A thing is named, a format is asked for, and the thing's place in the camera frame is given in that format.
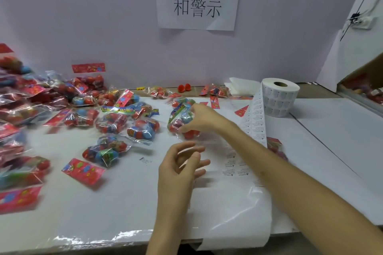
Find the table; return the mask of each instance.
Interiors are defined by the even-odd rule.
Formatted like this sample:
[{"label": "table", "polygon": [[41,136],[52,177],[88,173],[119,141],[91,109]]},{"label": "table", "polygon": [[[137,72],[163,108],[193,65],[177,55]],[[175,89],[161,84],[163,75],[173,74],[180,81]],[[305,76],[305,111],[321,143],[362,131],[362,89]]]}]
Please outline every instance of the table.
[{"label": "table", "polygon": [[[231,103],[232,109],[230,111],[232,111],[247,105],[248,101],[235,100],[228,103]],[[159,117],[159,120],[167,119],[167,117],[168,113],[164,114],[163,117]],[[266,125],[268,136],[279,138],[283,142],[286,149],[285,152],[293,164],[334,190],[365,214],[374,224],[383,224],[383,214],[380,212],[383,204],[380,198],[373,194],[360,177],[302,127],[298,121],[293,117],[266,117]],[[134,228],[134,226],[131,226],[129,229],[121,229],[120,232],[115,233],[114,237],[104,240],[94,240],[94,238],[87,237],[86,234],[81,234],[82,230],[80,230],[79,236],[58,236],[58,228],[62,230],[67,222],[75,221],[79,223],[79,226],[88,225],[90,230],[96,230],[96,232],[101,224],[102,232],[105,232],[106,229],[113,228],[116,224],[118,225],[119,221],[123,223],[123,218],[120,216],[110,217],[108,218],[109,220],[100,220],[96,214],[97,212],[102,214],[103,210],[95,210],[95,204],[108,198],[116,198],[116,194],[111,197],[97,197],[96,193],[86,191],[84,186],[79,185],[77,181],[62,174],[60,171],[72,157],[80,158],[83,149],[95,142],[99,136],[96,129],[93,128],[86,131],[81,129],[62,130],[58,134],[51,135],[44,135],[44,133],[45,129],[42,128],[31,130],[29,139],[36,154],[52,159],[53,171],[48,176],[47,183],[42,189],[43,198],[36,210],[0,216],[2,226],[7,226],[7,228],[3,228],[0,231],[0,252],[31,249],[42,250],[46,248],[56,250],[58,245],[68,243],[71,244],[71,248],[76,249],[85,247],[83,244],[93,248],[147,241],[151,230],[149,228],[141,230]],[[151,152],[150,149],[137,149],[135,151],[140,151],[138,154],[142,156],[148,155]],[[152,163],[157,166],[162,157],[157,157],[157,160],[153,160]],[[127,166],[133,167],[137,163],[139,162],[129,161]],[[106,171],[106,179],[117,179],[115,175],[121,171],[123,172],[123,168],[118,167]],[[146,172],[142,171],[136,175],[145,174]],[[123,175],[119,176],[121,183],[124,181],[123,178]],[[143,193],[156,199],[156,182],[156,178],[151,179],[148,184],[139,186],[139,189],[126,185],[126,190],[130,190],[133,193]],[[124,191],[123,188],[119,189],[118,192],[117,197],[120,198],[120,201],[113,201],[112,203],[123,204],[126,206],[125,209],[129,210],[132,214],[139,212],[145,214],[147,221],[154,221],[155,199],[152,200],[150,205],[142,205],[126,198],[127,191]],[[79,201],[79,196],[83,194],[90,195],[85,200]],[[274,205],[272,215],[272,234],[297,231],[287,215],[278,210]],[[137,217],[136,221],[133,220],[133,223],[139,224],[140,220],[142,220],[142,217]],[[198,232],[193,233],[192,230],[189,238],[199,239],[200,237],[198,237]]]}]

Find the person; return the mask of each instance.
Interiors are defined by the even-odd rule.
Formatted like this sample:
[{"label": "person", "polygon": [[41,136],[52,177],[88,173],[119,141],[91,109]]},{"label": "person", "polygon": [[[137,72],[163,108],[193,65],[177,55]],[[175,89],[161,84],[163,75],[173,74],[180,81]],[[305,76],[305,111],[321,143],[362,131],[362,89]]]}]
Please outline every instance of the person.
[{"label": "person", "polygon": [[[345,200],[210,107],[196,103],[191,109],[195,117],[180,132],[214,131],[224,138],[322,254],[383,254],[383,233]],[[201,160],[204,149],[186,141],[166,153],[159,167],[157,217],[147,255],[177,253],[193,182],[205,174],[202,167],[210,163]]]}]

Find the white tabletop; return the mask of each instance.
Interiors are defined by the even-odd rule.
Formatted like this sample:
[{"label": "white tabletop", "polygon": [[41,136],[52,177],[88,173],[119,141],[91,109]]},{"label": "white tabletop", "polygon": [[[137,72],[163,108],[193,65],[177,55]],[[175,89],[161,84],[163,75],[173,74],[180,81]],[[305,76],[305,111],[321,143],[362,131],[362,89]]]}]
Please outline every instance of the white tabletop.
[{"label": "white tabletop", "polygon": [[[208,101],[207,98],[196,100]],[[160,100],[150,102],[160,109],[158,120],[166,122],[170,113],[168,105],[164,106]],[[238,123],[240,118],[233,112],[248,103],[246,100],[220,99],[219,112]],[[299,122],[292,117],[266,117],[266,127],[268,136],[278,138],[284,144],[285,153],[294,165],[335,191],[374,224],[383,224],[380,198]],[[73,157],[81,159],[84,149],[93,145],[99,136],[95,128],[62,129],[57,134],[45,134],[42,127],[29,131],[31,146],[36,154],[51,159],[52,172],[42,188],[42,197],[35,210],[0,215],[0,224],[7,226],[0,230],[0,252],[60,245],[76,248],[83,244],[96,247],[148,241],[155,219],[157,168],[165,150],[177,142],[177,138],[163,129],[152,146],[132,147],[118,165],[104,173],[104,184],[98,190],[92,190],[62,173],[61,169]],[[224,156],[220,144],[212,143],[206,148],[204,155],[208,157]],[[139,160],[141,157],[152,162],[143,165]],[[266,191],[249,193],[249,190],[255,190],[249,181],[222,180],[219,160],[215,158],[207,168],[207,174],[205,180],[196,183],[190,206],[195,218],[189,219],[194,225],[188,226],[185,238],[203,238],[209,224],[231,218],[244,208],[249,210],[250,218],[267,214],[265,208],[271,206],[267,204]],[[204,223],[199,219],[203,214],[197,212],[204,209],[217,209],[219,214]],[[272,216],[271,233],[297,231],[286,214],[274,205]],[[231,234],[230,229],[236,226],[236,221],[227,219],[227,222],[228,229],[220,229],[223,236],[228,232],[227,236],[234,236],[239,241],[248,232],[258,232],[256,228],[270,229],[270,226],[262,225],[266,221],[251,221],[250,226],[243,227],[243,232],[239,228],[238,233]]]}]

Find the white wall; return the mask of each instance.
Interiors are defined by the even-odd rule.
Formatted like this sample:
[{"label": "white wall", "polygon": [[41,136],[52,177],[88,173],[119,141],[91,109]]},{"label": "white wall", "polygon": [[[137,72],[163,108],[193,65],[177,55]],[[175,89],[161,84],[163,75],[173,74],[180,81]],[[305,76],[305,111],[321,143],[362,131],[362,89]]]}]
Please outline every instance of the white wall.
[{"label": "white wall", "polygon": [[[350,11],[360,12],[371,8],[375,0],[356,0]],[[358,30],[350,27],[344,35],[339,48],[338,78],[342,80],[348,74],[365,65],[383,52],[383,0],[380,0],[371,16],[378,16],[375,26],[371,30]]]},{"label": "white wall", "polygon": [[38,72],[103,61],[118,87],[313,81],[353,1],[239,0],[231,32],[159,29],[156,0],[3,0],[0,40]]}]

